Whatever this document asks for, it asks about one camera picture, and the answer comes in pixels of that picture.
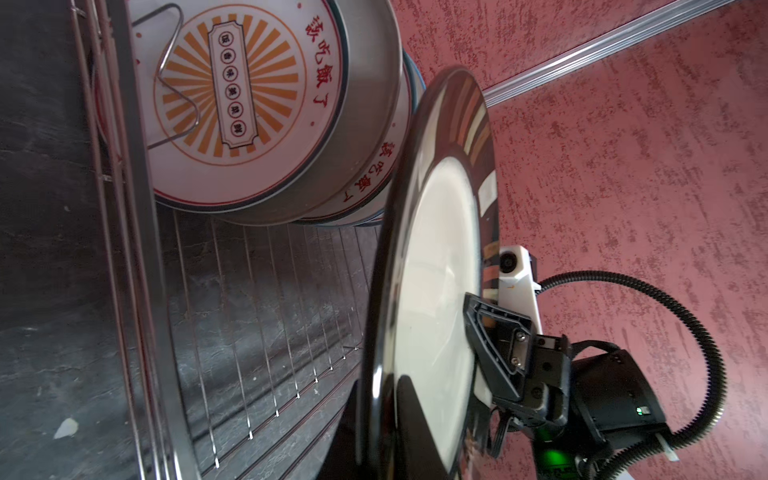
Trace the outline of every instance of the orange sunburst design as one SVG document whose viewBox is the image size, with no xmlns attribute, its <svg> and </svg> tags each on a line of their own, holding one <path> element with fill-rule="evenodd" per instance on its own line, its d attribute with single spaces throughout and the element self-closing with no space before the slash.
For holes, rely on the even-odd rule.
<svg viewBox="0 0 768 480">
<path fill-rule="evenodd" d="M 211 9 L 216 15 L 198 15 L 182 28 L 179 44 L 169 57 L 164 79 L 191 98 L 200 112 L 197 127 L 174 145 L 196 161 L 235 165 L 254 160 L 285 137 L 300 109 L 306 67 L 298 42 L 284 23 L 260 8 L 251 8 L 256 10 L 253 15 L 243 13 L 243 8 L 238 8 L 238 13 L 227 12 L 231 8 L 226 5 Z M 215 41 L 209 33 L 223 22 L 236 22 L 242 28 L 243 58 L 247 61 L 238 71 L 248 76 L 250 88 L 239 93 L 237 100 L 252 99 L 257 116 L 258 136 L 252 144 L 238 148 L 223 142 L 220 120 L 228 112 L 219 110 L 226 104 L 214 90 L 216 68 L 211 55 L 215 50 L 211 44 Z M 168 90 L 156 92 L 155 107 L 163 129 L 179 133 L 189 128 L 195 116 L 191 105 Z"/>
</svg>

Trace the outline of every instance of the pink surface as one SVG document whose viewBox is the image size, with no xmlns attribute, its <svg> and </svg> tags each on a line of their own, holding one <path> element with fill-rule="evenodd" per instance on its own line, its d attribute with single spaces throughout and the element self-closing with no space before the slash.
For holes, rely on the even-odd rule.
<svg viewBox="0 0 768 480">
<path fill-rule="evenodd" d="M 547 38 L 536 32 L 536 41 Z M 468 50 L 472 35 L 465 33 Z M 515 36 L 525 45 L 525 34 Z M 431 58 L 423 46 L 416 54 Z M 494 61 L 486 53 L 484 45 L 476 55 L 460 50 L 457 60 L 482 64 L 484 79 L 509 71 L 502 68 L 507 52 L 496 51 Z M 721 8 L 490 113 L 502 240 L 527 246 L 542 279 L 605 269 L 649 281 L 688 306 L 723 350 L 729 399 L 722 422 L 680 451 L 681 463 L 655 457 L 631 474 L 765 478 L 768 4 Z M 627 347 L 672 429 L 696 414 L 703 360 L 662 307 L 619 286 L 590 284 L 547 292 L 540 306 L 547 333 Z M 524 441 L 509 442 L 503 459 L 482 471 L 486 478 L 535 477 Z"/>
<path fill-rule="evenodd" d="M 427 84 L 466 65 L 481 87 L 556 57 L 668 0 L 391 0 L 405 50 Z"/>
</svg>

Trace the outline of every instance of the black corrugated tube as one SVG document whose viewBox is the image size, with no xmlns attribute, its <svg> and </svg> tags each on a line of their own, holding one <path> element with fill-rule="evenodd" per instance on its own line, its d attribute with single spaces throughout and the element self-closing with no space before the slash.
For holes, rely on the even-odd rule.
<svg viewBox="0 0 768 480">
<path fill-rule="evenodd" d="M 677 300 L 665 292 L 642 280 L 621 275 L 620 273 L 603 272 L 600 270 L 562 273 L 541 282 L 541 290 L 538 293 L 545 292 L 554 286 L 571 282 L 616 283 L 645 293 L 650 298 L 667 307 L 693 333 L 696 342 L 701 348 L 701 352 L 704 354 L 704 362 L 707 364 L 707 395 L 696 418 L 682 429 L 665 438 L 665 440 L 675 450 L 683 449 L 701 440 L 717 424 L 720 417 L 723 416 L 727 382 L 723 357 L 720 355 L 719 349 L 709 332 L 707 332 L 707 329 L 704 328 L 704 325 L 684 306 L 680 305 Z M 646 439 L 612 455 L 602 465 L 594 480 L 613 480 L 630 465 L 663 451 L 664 448 L 656 438 Z"/>
</svg>

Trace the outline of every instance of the dish rack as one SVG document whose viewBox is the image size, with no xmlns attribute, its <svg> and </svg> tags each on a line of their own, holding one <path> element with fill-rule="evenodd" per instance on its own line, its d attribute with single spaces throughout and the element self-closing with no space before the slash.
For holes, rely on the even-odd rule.
<svg viewBox="0 0 768 480">
<path fill-rule="evenodd" d="M 313 477 L 358 374 L 379 228 L 241 227 L 156 205 L 126 5 L 71 0 L 71 18 L 136 460 L 116 476 Z"/>
</svg>

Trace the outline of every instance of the sunburst pattern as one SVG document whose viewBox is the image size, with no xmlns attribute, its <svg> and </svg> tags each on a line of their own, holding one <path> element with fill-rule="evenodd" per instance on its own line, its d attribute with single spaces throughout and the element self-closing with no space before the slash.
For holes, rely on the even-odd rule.
<svg viewBox="0 0 768 480">
<path fill-rule="evenodd" d="M 260 156 L 265 148 L 280 141 L 295 120 L 304 78 L 296 59 L 298 45 L 285 28 L 265 15 L 235 14 L 212 16 L 187 23 L 165 69 L 165 81 L 178 88 L 198 106 L 200 123 L 174 143 L 195 160 L 215 164 L 238 164 Z M 250 77 L 253 108 L 259 137 L 253 144 L 229 148 L 222 143 L 214 96 L 214 81 L 208 32 L 214 25 L 236 21 L 243 27 L 243 40 Z M 167 130 L 175 133 L 194 122 L 192 106 L 175 93 L 163 89 L 156 96 L 158 114 Z"/>
</svg>

